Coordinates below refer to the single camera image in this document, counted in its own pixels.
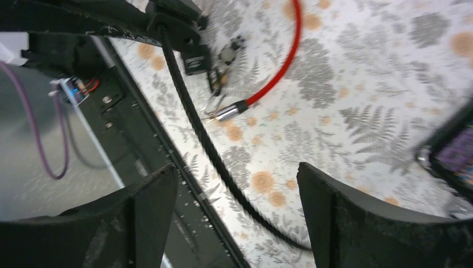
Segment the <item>silver connector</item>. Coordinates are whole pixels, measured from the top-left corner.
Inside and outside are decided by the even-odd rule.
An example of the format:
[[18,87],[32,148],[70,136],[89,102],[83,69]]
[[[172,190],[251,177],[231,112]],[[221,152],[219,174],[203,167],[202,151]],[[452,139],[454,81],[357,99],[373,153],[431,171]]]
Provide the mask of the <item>silver connector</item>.
[[430,154],[431,154],[431,147],[430,146],[425,146],[419,150],[419,153],[417,155],[417,160],[419,161],[419,164],[422,165],[423,168],[430,170]]
[[239,114],[240,114],[240,111],[238,110],[237,106],[232,104],[216,112],[214,118],[220,122],[224,122],[224,121],[232,119],[233,117]]

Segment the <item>electronic device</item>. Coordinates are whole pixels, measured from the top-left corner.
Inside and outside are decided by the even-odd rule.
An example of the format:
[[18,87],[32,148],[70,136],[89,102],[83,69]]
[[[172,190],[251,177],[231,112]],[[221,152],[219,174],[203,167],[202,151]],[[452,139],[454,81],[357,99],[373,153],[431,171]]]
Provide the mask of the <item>electronic device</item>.
[[440,127],[416,152],[416,159],[423,168],[435,178],[444,181],[447,190],[469,203],[473,203],[472,123],[473,100],[469,100],[463,109]]

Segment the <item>floral tablecloth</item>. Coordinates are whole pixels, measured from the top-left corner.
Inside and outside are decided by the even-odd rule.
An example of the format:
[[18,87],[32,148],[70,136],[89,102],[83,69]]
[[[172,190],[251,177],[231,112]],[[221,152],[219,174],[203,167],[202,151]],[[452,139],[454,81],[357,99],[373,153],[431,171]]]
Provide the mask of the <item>floral tablecloth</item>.
[[[386,202],[444,216],[449,193],[413,154],[473,93],[473,1],[302,2],[303,40],[285,78],[243,115],[207,124],[238,185],[276,226],[307,245],[300,161]],[[290,0],[216,1],[205,42],[218,52],[238,34],[248,39],[224,89],[229,103],[276,73],[294,24]],[[313,256],[275,240],[232,199],[192,131],[162,50],[114,44],[252,267],[315,267]],[[203,110],[206,80],[186,82]]]

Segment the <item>wire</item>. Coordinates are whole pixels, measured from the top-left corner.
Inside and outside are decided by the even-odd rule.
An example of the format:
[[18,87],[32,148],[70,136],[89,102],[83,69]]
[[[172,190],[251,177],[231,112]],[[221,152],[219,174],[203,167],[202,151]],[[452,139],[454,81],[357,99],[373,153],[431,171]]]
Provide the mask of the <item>wire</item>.
[[177,93],[179,98],[181,99],[182,106],[186,111],[187,117],[194,129],[197,137],[199,138],[202,147],[204,148],[205,152],[207,153],[210,161],[212,162],[213,166],[216,168],[217,172],[220,174],[222,181],[225,183],[226,187],[230,190],[233,197],[242,205],[243,209],[248,212],[248,214],[253,217],[259,224],[261,224],[264,228],[272,232],[276,237],[280,238],[281,240],[285,241],[289,245],[293,247],[300,248],[302,250],[310,251],[309,247],[303,246],[298,242],[294,241],[287,235],[283,234],[278,228],[276,228],[273,224],[271,224],[268,220],[266,220],[248,201],[246,196],[243,192],[238,188],[237,184],[235,183],[234,179],[231,177],[230,172],[226,169],[225,164],[223,163],[221,157],[219,156],[212,140],[207,134],[204,125],[200,121],[199,114],[195,109],[195,106],[192,102],[192,98],[189,95],[189,91],[187,90],[186,84],[182,78],[181,71],[179,70],[179,66],[177,64],[176,57],[174,52],[172,51],[172,46],[169,41],[169,34],[165,26],[159,27],[159,32],[162,36],[162,49],[163,53],[167,62],[167,66],[169,68],[169,72],[171,74],[172,81],[174,82],[174,86],[176,87]]
[[87,90],[86,92],[87,92],[87,93],[90,93],[90,92],[92,92],[92,91],[96,90],[96,89],[97,89],[97,87],[99,86],[99,84],[100,84],[100,80],[99,80],[99,79],[97,79],[97,80],[95,81],[95,84],[94,84],[94,86],[93,86],[91,89]]
[[68,113],[63,109],[63,115],[64,115],[64,120],[66,122],[66,128],[67,128],[67,134],[69,135],[69,140],[70,140],[70,143],[71,143],[71,147],[73,148],[73,151],[75,152],[77,158],[79,159],[79,161],[86,167],[90,168],[90,169],[106,169],[108,168],[108,166],[106,164],[104,165],[95,165],[95,164],[92,164],[90,161],[88,161],[84,155],[82,154],[82,152],[79,150],[79,145],[75,139],[75,136],[74,136],[74,130],[73,130],[73,127],[72,127],[72,123],[71,123],[71,118],[69,117]]
[[90,86],[94,80],[95,80],[95,79],[92,78],[92,79],[87,83],[87,85],[84,86],[84,88],[87,88],[88,86]]
[[212,81],[212,75],[210,73],[210,70],[207,70],[207,82],[209,82],[209,87],[210,87],[210,94],[212,96],[219,95],[220,92],[216,92],[214,88],[214,82]]
[[284,64],[281,66],[280,70],[276,73],[273,79],[268,82],[267,85],[265,85],[260,91],[256,92],[255,95],[251,96],[246,100],[247,106],[250,106],[254,103],[256,103],[258,100],[263,98],[266,93],[268,93],[274,86],[283,78],[283,76],[286,74],[287,70],[289,69],[289,66],[292,63],[292,60],[296,56],[297,49],[299,48],[299,43],[301,41],[301,31],[302,31],[302,11],[301,11],[301,4],[299,3],[299,0],[292,0],[294,10],[296,11],[296,27],[295,31],[296,33],[294,34],[294,40],[292,43],[291,50],[289,51],[289,54],[287,55],[286,61]]
[[38,124],[36,122],[35,114],[33,113],[30,100],[28,99],[28,95],[26,93],[26,90],[23,84],[21,83],[18,76],[13,72],[13,70],[10,69],[10,67],[8,67],[8,65],[2,61],[0,61],[0,69],[2,69],[3,72],[5,72],[5,74],[7,74],[7,76],[10,78],[13,85],[15,86],[16,91],[18,92],[18,95],[20,95],[20,99],[21,99],[21,102],[23,103],[23,107],[25,108],[26,117],[28,118],[31,131],[35,138],[36,147],[38,149],[38,153],[40,154],[40,159],[41,159],[44,169],[46,170],[47,174],[51,178],[56,179],[56,180],[62,179],[64,175],[66,175],[67,169],[69,168],[69,147],[67,144],[66,127],[64,124],[64,118],[62,116],[62,109],[61,109],[61,103],[59,100],[59,94],[58,94],[59,91],[57,90],[57,85],[54,86],[54,90],[50,93],[50,96],[52,96],[54,99],[54,109],[56,111],[56,116],[59,121],[59,125],[61,126],[62,142],[64,144],[64,167],[62,169],[62,172],[59,175],[54,174],[53,170],[51,169],[51,166],[47,162],[47,158],[46,158],[43,144],[41,142],[41,135],[38,130]]

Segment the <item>purple cable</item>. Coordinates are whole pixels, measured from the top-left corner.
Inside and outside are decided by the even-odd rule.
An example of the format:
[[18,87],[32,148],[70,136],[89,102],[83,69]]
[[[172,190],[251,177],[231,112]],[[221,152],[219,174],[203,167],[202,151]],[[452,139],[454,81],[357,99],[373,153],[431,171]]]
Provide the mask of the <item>purple cable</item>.
[[46,154],[44,152],[43,144],[41,142],[41,136],[40,132],[38,130],[38,124],[35,119],[35,114],[33,113],[33,109],[31,108],[31,103],[30,100],[28,99],[28,95],[26,94],[26,90],[23,87],[23,84],[21,83],[20,79],[18,76],[13,72],[10,67],[8,67],[7,64],[4,62],[0,61],[0,69],[2,69],[5,74],[10,78],[12,81],[13,85],[15,85],[16,91],[18,92],[18,95],[20,95],[21,102],[23,103],[23,107],[25,108],[26,111],[26,117],[28,118],[28,121],[30,123],[30,128],[31,131],[33,132],[33,136],[35,137],[36,141],[36,147],[38,148],[38,153],[40,154],[40,159],[43,164],[44,169],[46,170],[47,174],[56,180],[62,179],[64,175],[66,175],[67,169],[69,167],[69,147],[67,145],[67,134],[66,134],[66,127],[64,125],[64,119],[62,115],[62,110],[61,110],[61,104],[59,101],[59,96],[57,94],[57,85],[54,86],[54,109],[56,111],[56,116],[57,119],[59,120],[59,124],[61,126],[61,132],[62,132],[62,142],[64,143],[64,168],[59,175],[55,175],[54,172],[52,171],[51,167],[49,166],[49,163],[47,162],[46,159]]

